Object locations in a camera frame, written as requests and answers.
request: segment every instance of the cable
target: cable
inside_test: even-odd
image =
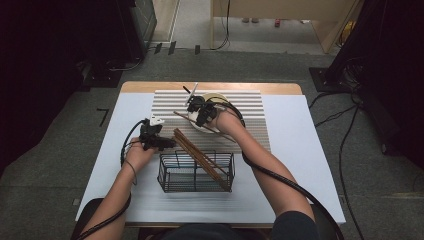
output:
[[[226,19],[227,27],[224,28],[224,30],[225,30],[224,41],[221,43],[221,45],[219,47],[217,47],[217,48],[211,48],[211,50],[219,50],[219,49],[223,48],[225,45],[227,45],[227,43],[230,44],[230,40],[229,40],[230,31],[228,30],[228,18],[230,16],[230,6],[231,6],[231,0],[228,0],[228,5],[227,5],[227,19]]]
[[[88,229],[87,231],[81,233],[81,235],[78,236],[78,240],[80,239],[85,239],[88,236],[90,236],[91,234],[97,232],[98,230],[100,230],[101,228],[105,227],[106,225],[110,224],[111,222],[115,221],[116,219],[118,219],[130,206],[131,203],[131,193],[130,196],[128,197],[127,202],[125,203],[124,207],[122,207],[121,210],[119,210],[119,212],[117,212],[115,215],[113,215],[112,217],[104,220],[103,222],[97,224],[96,226]]]
[[[338,112],[338,113],[335,113],[335,114],[333,114],[333,115],[330,115],[330,116],[328,116],[324,121],[321,121],[321,122],[318,122],[318,123],[316,123],[315,124],[315,127],[319,127],[319,126],[321,126],[322,124],[324,124],[324,123],[326,123],[326,122],[329,122],[329,121],[332,121],[332,120],[335,120],[335,119],[337,119],[337,118],[339,118],[339,117],[341,117],[345,112],[348,112],[348,111],[350,111],[350,110],[352,110],[354,107],[356,107],[357,105],[353,105],[352,107],[349,107],[348,109],[346,109],[346,110],[343,110],[343,111],[341,111],[341,112]]]
[[[364,240],[364,236],[362,234],[362,231],[359,228],[358,222],[356,221],[355,215],[353,214],[352,207],[350,206],[350,201],[349,201],[349,198],[348,198],[348,195],[347,195],[347,191],[346,191],[346,186],[345,186],[345,183],[344,183],[343,168],[342,168],[343,146],[344,146],[344,144],[346,142],[347,136],[349,135],[350,131],[352,130],[352,126],[353,126],[353,123],[355,122],[355,118],[356,118],[356,114],[358,113],[358,110],[359,110],[359,106],[356,106],[355,113],[353,114],[353,117],[352,117],[352,121],[350,122],[349,128],[348,128],[346,134],[343,137],[342,143],[340,144],[340,150],[339,150],[339,174],[340,174],[340,181],[342,183],[343,194],[345,196],[345,200],[346,200],[347,207],[349,209],[349,213],[352,216],[352,220],[353,220],[353,222],[355,224],[355,227],[356,227],[356,230],[358,231],[359,236],[361,237],[362,240]]]
[[[322,97],[325,97],[325,96],[334,95],[334,94],[340,94],[340,93],[342,93],[342,92],[323,92],[323,93],[320,93],[318,96],[316,96],[314,98],[314,100],[312,100],[311,104],[309,105],[309,109],[311,109],[314,106],[315,102],[318,99],[320,99]]]
[[[134,132],[134,130],[136,129],[136,127],[138,125],[140,125],[141,123],[143,123],[143,121],[144,120],[140,120],[138,123],[136,123],[134,125],[134,127],[131,128],[130,132],[128,133],[127,137],[125,138],[124,145],[121,148],[121,166],[122,166],[122,164],[124,164],[124,161],[125,161],[125,148],[128,146],[128,144],[127,144],[128,139],[130,138],[131,134]]]
[[[309,200],[311,200],[311,202],[313,202],[315,204],[315,206],[317,206],[321,212],[325,215],[325,217],[330,221],[331,225],[334,228],[334,231],[336,232],[337,238],[339,240],[344,239],[343,237],[343,233],[339,227],[339,225],[337,224],[337,222],[334,220],[334,218],[331,216],[331,214],[327,211],[327,209],[318,201],[318,199],[316,199],[311,193],[309,193],[306,189],[302,188],[299,184],[271,171],[268,170],[264,167],[261,167],[255,163],[253,163],[245,154],[244,152],[242,152],[242,156],[243,156],[243,160],[246,162],[247,165],[249,165],[252,168],[257,169],[258,171],[288,185],[289,187],[293,188],[294,190],[298,191],[299,193],[301,193],[302,195],[304,195],[305,197],[307,197]]]

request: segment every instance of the black wire basket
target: black wire basket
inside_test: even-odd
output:
[[[205,151],[204,154],[215,163],[210,163],[210,166],[223,181],[215,181],[189,154],[180,150],[174,154],[160,155],[157,179],[163,191],[231,192],[235,176],[234,154],[215,151]]]

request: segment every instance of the white ridged mat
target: white ridged mat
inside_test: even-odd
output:
[[[262,97],[259,90],[196,90],[196,95],[214,92],[224,95],[236,106],[245,119],[246,128],[268,151],[271,151]],[[173,112],[177,111],[187,116],[187,107],[184,103],[188,93],[184,90],[157,90],[155,91],[152,114],[165,120],[160,136],[171,137],[173,130],[179,128],[183,134],[200,150],[216,150],[217,152],[240,153],[240,148],[215,133],[205,133],[195,129],[191,123]]]

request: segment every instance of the white table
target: white table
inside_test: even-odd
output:
[[[182,84],[172,84],[182,88]],[[237,84],[238,88],[243,86],[251,89],[256,85]],[[121,91],[77,219],[91,199],[104,197],[108,192],[120,169],[123,141],[136,122],[150,117],[153,97],[154,93]],[[262,94],[262,101],[272,153],[284,162],[301,186],[321,201],[337,223],[344,223],[333,178],[305,96]],[[240,154],[235,156],[235,169],[231,193],[164,193],[156,179],[159,155],[155,155],[138,174],[138,185],[133,187],[131,206],[127,210],[127,226],[172,227],[188,222],[225,222],[235,227],[271,227],[274,213]]]

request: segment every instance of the forearm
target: forearm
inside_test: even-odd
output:
[[[134,173],[128,164],[124,164],[116,179],[110,188],[108,194],[103,199],[100,206],[97,208],[93,217],[85,226],[83,232],[91,227],[109,219],[118,213],[127,202]],[[90,235],[87,239],[120,239],[125,225],[125,213],[112,223],[101,228],[97,232]]]
[[[234,128],[229,134],[253,163],[295,182],[287,167],[260,145],[246,129]],[[253,173],[277,216],[286,211],[300,211],[314,219],[312,209],[302,194],[256,169],[253,169]]]

